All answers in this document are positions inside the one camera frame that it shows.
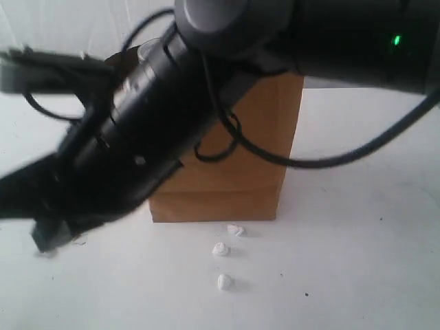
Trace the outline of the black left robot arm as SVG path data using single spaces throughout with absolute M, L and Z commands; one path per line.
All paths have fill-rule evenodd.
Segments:
M 133 212 L 181 168 L 220 122 L 271 164 L 334 168 L 376 152 L 439 103 L 438 1 L 176 1 L 144 18 L 120 57 L 154 20 L 172 22 L 146 59 L 124 74 L 88 56 L 8 49 L 1 91 L 73 94 L 84 115 L 70 118 L 58 148 L 1 179 L 1 218 L 33 219 L 40 252 Z M 423 101 L 378 137 L 321 159 L 289 159 L 249 141 L 232 107 L 259 80 L 287 72 L 407 93 Z

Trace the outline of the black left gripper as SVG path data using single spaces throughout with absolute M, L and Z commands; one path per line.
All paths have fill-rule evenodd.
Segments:
M 167 113 L 86 115 L 55 153 L 1 179 L 1 218 L 33 219 L 41 252 L 133 212 L 179 168 L 182 123 Z

